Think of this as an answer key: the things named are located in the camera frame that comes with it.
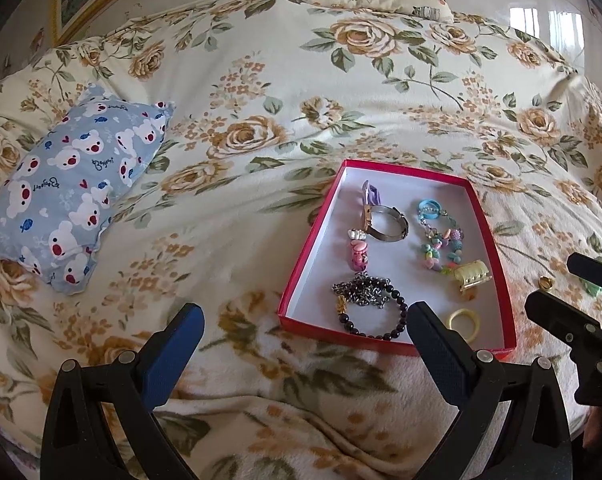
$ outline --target colorful beaded bracelet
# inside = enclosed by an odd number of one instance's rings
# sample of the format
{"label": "colorful beaded bracelet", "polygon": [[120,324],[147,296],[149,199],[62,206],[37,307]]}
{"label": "colorful beaded bracelet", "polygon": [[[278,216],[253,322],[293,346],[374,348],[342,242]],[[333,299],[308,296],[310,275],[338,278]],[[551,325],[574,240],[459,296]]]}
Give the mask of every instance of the colorful beaded bracelet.
{"label": "colorful beaded bracelet", "polygon": [[[463,230],[457,224],[457,221],[441,207],[441,204],[436,200],[423,200],[417,206],[417,216],[419,223],[425,229],[425,235],[430,241],[428,244],[423,244],[421,250],[425,256],[424,265],[428,269],[437,272],[448,274],[461,263],[463,249]],[[427,220],[434,220],[440,217],[446,217],[450,228],[445,232],[440,233],[436,228],[428,224]],[[445,266],[441,264],[440,249],[446,248],[449,245],[449,253],[447,259],[449,263]]]}
{"label": "colorful beaded bracelet", "polygon": [[[337,314],[339,322],[343,324],[346,332],[352,335],[368,337],[370,339],[383,339],[390,341],[397,339],[399,334],[405,330],[407,324],[405,318],[407,316],[408,306],[405,304],[405,299],[401,296],[401,292],[390,283],[387,278],[371,278],[367,272],[358,272],[350,282],[335,283],[332,285],[333,292],[337,295]],[[387,303],[390,298],[396,301],[399,307],[399,323],[396,328],[383,335],[366,335],[360,332],[354,326],[354,323],[348,316],[348,303],[356,303],[361,306],[367,304],[375,304],[379,308]]]}

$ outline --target cartoon bear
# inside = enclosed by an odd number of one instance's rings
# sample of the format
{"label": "cartoon bear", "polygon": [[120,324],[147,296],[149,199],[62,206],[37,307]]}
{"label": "cartoon bear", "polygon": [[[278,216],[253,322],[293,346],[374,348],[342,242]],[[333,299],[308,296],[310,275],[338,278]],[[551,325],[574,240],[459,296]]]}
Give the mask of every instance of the cartoon bear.
{"label": "cartoon bear", "polygon": [[36,155],[28,155],[26,156],[20,164],[17,166],[16,171],[12,175],[12,178],[21,178],[24,176],[32,176],[38,170],[38,167],[41,165],[41,159]]}
{"label": "cartoon bear", "polygon": [[127,187],[132,186],[132,173],[133,168],[136,166],[135,158],[124,158],[121,160],[121,165],[118,168],[118,176],[121,177],[121,182]]}
{"label": "cartoon bear", "polygon": [[128,128],[116,134],[116,142],[121,146],[121,149],[129,156],[136,158],[136,150],[134,149],[134,132]]}
{"label": "cartoon bear", "polygon": [[110,198],[108,197],[108,194],[113,189],[114,188],[110,186],[109,180],[104,180],[103,182],[98,183],[96,187],[92,187],[90,189],[90,193],[92,194],[92,200],[94,200],[94,202],[96,202],[102,208],[109,209]]}
{"label": "cartoon bear", "polygon": [[80,247],[72,235],[72,222],[63,220],[59,228],[50,233],[47,245],[52,251],[52,256],[57,260],[76,254]]}
{"label": "cartoon bear", "polygon": [[141,124],[141,126],[132,126],[132,129],[134,130],[134,134],[137,137],[141,137],[141,140],[143,140],[144,144],[152,144],[153,142],[155,142],[156,133],[152,128],[152,123],[149,119],[143,121],[143,124]]}
{"label": "cartoon bear", "polygon": [[33,274],[36,274],[38,276],[41,275],[41,265],[39,264],[38,260],[34,257],[34,254],[32,254],[32,251],[30,251],[30,248],[21,248],[21,256],[18,260],[20,261],[21,266],[25,267]]}
{"label": "cartoon bear", "polygon": [[89,155],[98,155],[103,151],[103,141],[98,136],[97,130],[90,130],[72,141],[72,147]]}
{"label": "cartoon bear", "polygon": [[56,166],[60,170],[75,168],[81,160],[81,155],[74,148],[66,146],[53,158],[47,159],[48,166]]}
{"label": "cartoon bear", "polygon": [[86,231],[92,231],[98,225],[98,206],[92,202],[90,193],[81,195],[81,205],[68,216],[74,225],[80,225]]}
{"label": "cartoon bear", "polygon": [[108,109],[108,107],[105,104],[100,103],[98,101],[87,103],[84,106],[85,111],[83,113],[83,117],[94,117],[95,115],[102,114],[105,110]]}
{"label": "cartoon bear", "polygon": [[88,272],[90,272],[90,267],[87,266],[88,260],[89,257],[87,254],[77,254],[76,257],[65,266],[63,279],[73,285],[81,283],[81,280],[84,279]]}
{"label": "cartoon bear", "polygon": [[27,211],[32,200],[32,187],[26,180],[11,180],[8,184],[10,205],[5,214],[14,218],[17,214]]}

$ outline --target blue pillow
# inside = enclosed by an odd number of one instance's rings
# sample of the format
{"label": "blue pillow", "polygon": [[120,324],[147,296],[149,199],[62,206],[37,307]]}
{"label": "blue pillow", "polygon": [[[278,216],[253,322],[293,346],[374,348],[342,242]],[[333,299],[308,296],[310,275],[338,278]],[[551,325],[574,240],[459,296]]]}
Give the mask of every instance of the blue pillow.
{"label": "blue pillow", "polygon": [[172,106],[117,99],[90,85],[0,188],[0,259],[54,290],[81,292],[112,206],[159,150]]}

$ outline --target gold ring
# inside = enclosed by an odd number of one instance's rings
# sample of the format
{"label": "gold ring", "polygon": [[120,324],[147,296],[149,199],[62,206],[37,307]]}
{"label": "gold ring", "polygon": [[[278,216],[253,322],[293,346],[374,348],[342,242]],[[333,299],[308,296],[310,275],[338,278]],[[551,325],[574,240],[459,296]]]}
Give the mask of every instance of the gold ring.
{"label": "gold ring", "polygon": [[450,314],[450,317],[447,318],[447,328],[449,330],[454,330],[452,328],[452,321],[456,317],[459,317],[459,316],[469,317],[472,320],[472,323],[475,325],[475,330],[473,331],[472,335],[468,338],[465,338],[465,337],[463,338],[466,343],[472,343],[472,341],[474,341],[476,339],[477,335],[479,335],[479,327],[481,325],[481,323],[479,321],[479,316],[477,316],[477,314],[474,310],[470,310],[468,308],[460,308],[456,312],[453,312],[452,314]]}
{"label": "gold ring", "polygon": [[541,290],[550,290],[555,285],[555,280],[547,276],[541,276],[538,284]]}

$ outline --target floral bedspread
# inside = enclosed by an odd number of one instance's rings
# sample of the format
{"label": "floral bedspread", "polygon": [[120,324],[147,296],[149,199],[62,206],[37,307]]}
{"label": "floral bedspread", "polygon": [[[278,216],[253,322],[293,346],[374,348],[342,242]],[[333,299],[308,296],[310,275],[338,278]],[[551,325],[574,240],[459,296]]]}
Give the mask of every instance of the floral bedspread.
{"label": "floral bedspread", "polygon": [[555,294],[602,323],[602,294],[565,264],[573,251],[602,256],[602,107],[543,43],[461,13],[445,25],[201,0],[53,49],[0,82],[0,184],[89,81],[128,100],[173,100],[176,115],[118,204],[84,293],[54,293],[0,262],[0,425],[24,449],[40,452],[63,360],[110,363],[194,301],[206,333],[156,416],[200,478],[412,476],[456,414],[422,362],[292,335],[275,314],[347,157],[470,179],[512,296],[510,359],[548,356],[571,428],[583,422],[568,347],[523,304],[552,276]]}

